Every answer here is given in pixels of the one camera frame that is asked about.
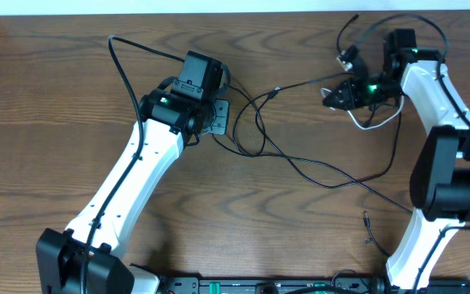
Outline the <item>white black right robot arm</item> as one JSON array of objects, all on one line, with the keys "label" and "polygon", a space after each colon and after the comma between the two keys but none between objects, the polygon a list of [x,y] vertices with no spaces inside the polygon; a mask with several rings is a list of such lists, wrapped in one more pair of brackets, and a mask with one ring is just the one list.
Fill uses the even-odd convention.
[{"label": "white black right robot arm", "polygon": [[470,230],[470,109],[448,75],[445,53],[418,47],[413,29],[395,29],[383,44],[384,66],[371,75],[357,45],[337,57],[352,77],[323,96],[351,112],[392,97],[410,99],[427,139],[410,177],[410,223],[387,259],[373,293],[429,293],[430,275],[448,242]]}]

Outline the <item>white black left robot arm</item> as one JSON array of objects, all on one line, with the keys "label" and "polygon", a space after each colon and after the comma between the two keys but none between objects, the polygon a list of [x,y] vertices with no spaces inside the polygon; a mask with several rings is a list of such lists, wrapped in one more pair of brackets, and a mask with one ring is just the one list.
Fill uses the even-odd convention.
[{"label": "white black left robot arm", "polygon": [[180,75],[143,96],[140,121],[98,192],[64,232],[46,229],[36,244],[44,293],[155,293],[161,279],[122,262],[135,224],[164,173],[205,133],[223,135],[228,66],[188,52]]}]

